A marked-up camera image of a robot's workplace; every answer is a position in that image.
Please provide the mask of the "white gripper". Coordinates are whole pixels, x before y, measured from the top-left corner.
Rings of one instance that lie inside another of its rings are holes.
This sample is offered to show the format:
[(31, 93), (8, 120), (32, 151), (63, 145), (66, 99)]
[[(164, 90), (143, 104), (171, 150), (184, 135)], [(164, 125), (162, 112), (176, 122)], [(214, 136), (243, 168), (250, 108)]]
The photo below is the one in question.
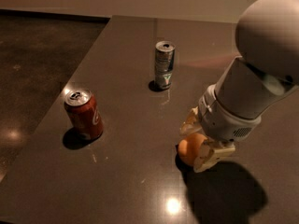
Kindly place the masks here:
[(243, 119), (227, 111), (216, 98), (215, 85), (210, 85), (179, 130), (181, 135), (189, 135), (203, 129), (207, 136), (217, 140), (206, 139), (200, 145), (193, 170), (202, 173), (231, 156), (235, 152), (233, 142), (246, 139), (261, 121), (261, 116)]

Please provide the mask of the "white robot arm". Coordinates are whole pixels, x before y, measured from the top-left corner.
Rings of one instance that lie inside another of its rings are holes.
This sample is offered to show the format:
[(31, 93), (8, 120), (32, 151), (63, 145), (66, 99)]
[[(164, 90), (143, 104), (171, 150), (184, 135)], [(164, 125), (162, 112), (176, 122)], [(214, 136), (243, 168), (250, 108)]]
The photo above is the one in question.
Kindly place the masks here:
[(299, 85), (299, 0), (257, 0), (235, 27), (234, 58), (209, 86), (180, 134), (178, 155), (196, 173), (235, 152), (262, 113)]

